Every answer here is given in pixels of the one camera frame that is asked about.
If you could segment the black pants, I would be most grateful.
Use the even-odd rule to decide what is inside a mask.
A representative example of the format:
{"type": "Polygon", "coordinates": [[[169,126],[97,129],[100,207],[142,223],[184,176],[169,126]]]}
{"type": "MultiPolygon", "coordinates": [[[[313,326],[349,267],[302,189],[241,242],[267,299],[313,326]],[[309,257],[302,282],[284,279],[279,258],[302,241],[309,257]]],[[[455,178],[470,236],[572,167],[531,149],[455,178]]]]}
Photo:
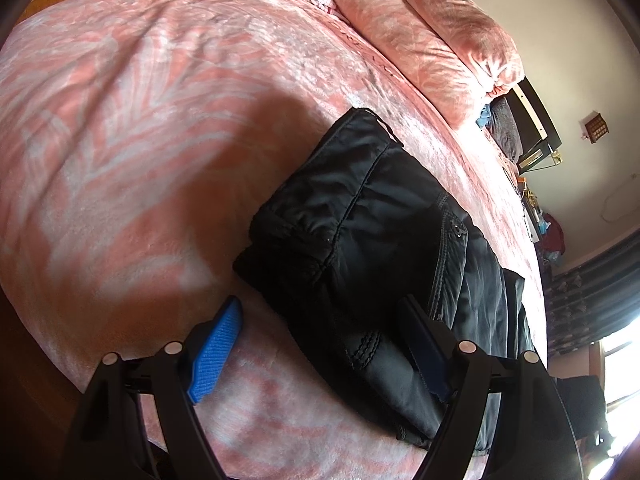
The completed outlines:
{"type": "Polygon", "coordinates": [[[427,448],[445,413],[413,309],[491,356],[533,348],[523,278],[372,110],[329,128],[248,235],[235,273],[326,383],[401,441],[427,448]]]}

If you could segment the dark patterned curtain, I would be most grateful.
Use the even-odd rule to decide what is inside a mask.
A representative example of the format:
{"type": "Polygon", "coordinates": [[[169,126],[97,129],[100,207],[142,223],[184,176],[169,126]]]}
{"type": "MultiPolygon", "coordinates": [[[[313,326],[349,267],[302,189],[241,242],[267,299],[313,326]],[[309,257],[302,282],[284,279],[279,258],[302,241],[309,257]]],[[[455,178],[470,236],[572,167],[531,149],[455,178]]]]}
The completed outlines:
{"type": "Polygon", "coordinates": [[[562,356],[610,336],[639,316],[639,233],[544,290],[548,356],[562,356]]]}

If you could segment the red cloth item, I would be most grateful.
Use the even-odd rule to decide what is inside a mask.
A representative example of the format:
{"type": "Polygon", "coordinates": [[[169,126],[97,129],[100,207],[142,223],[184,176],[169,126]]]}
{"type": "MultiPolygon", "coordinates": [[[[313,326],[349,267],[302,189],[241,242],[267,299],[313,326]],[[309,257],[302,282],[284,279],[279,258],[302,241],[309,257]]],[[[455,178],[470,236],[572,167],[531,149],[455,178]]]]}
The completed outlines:
{"type": "Polygon", "coordinates": [[[542,215],[542,218],[547,222],[547,231],[540,239],[540,246],[545,252],[558,252],[563,255],[566,251],[564,232],[559,221],[556,220],[551,214],[546,212],[542,215]]]}

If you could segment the black bed headboard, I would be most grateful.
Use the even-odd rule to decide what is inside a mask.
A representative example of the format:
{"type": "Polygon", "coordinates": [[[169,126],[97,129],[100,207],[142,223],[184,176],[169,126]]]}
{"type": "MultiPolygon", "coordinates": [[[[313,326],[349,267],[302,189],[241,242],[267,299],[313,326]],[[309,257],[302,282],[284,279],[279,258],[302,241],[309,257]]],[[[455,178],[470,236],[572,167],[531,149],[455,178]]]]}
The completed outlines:
{"type": "Polygon", "coordinates": [[[518,159],[520,173],[558,166],[562,162],[561,138],[529,80],[520,81],[506,98],[523,148],[518,159]]]}

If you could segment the grey folded cloth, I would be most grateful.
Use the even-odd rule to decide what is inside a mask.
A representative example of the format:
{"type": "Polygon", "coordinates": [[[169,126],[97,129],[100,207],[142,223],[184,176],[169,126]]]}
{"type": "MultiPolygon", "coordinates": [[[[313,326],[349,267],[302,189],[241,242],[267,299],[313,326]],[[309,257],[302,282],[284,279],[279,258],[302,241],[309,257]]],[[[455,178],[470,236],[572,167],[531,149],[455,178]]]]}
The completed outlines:
{"type": "Polygon", "coordinates": [[[489,133],[501,148],[503,154],[516,164],[523,155],[523,145],[511,107],[505,96],[495,98],[489,104],[489,133]]]}

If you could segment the pink patterned bed blanket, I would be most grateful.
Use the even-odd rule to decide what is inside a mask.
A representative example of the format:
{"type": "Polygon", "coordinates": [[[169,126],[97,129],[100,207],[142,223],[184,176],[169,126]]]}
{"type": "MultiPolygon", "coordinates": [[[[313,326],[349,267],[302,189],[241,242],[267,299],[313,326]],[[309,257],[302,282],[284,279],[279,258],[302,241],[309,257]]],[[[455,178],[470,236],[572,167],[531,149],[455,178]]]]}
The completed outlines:
{"type": "Polygon", "coordinates": [[[374,110],[525,278],[539,271],[498,148],[452,130],[366,40],[304,0],[66,0],[1,51],[1,286],[75,390],[238,295],[245,325],[196,412],[238,479],[408,479],[423,451],[322,382],[233,273],[258,207],[351,107],[374,110]]]}

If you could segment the rolled pink quilt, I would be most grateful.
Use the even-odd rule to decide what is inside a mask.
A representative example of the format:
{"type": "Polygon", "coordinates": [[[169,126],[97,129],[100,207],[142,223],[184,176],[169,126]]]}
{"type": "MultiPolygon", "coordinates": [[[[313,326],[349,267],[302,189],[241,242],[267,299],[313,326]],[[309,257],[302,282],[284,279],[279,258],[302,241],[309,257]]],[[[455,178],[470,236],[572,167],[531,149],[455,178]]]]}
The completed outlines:
{"type": "Polygon", "coordinates": [[[525,76],[513,38],[473,0],[333,0],[450,128],[480,117],[525,76]]]}

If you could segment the small brown wall ornament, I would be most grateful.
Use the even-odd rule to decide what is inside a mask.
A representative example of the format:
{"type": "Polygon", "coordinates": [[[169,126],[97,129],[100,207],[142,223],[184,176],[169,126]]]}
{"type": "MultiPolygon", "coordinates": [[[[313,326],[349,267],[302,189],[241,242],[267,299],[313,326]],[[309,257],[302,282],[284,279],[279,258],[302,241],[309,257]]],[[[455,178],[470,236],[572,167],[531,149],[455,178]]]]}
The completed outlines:
{"type": "Polygon", "coordinates": [[[609,131],[608,124],[600,113],[593,115],[584,125],[585,138],[588,139],[591,144],[596,144],[609,131]]]}

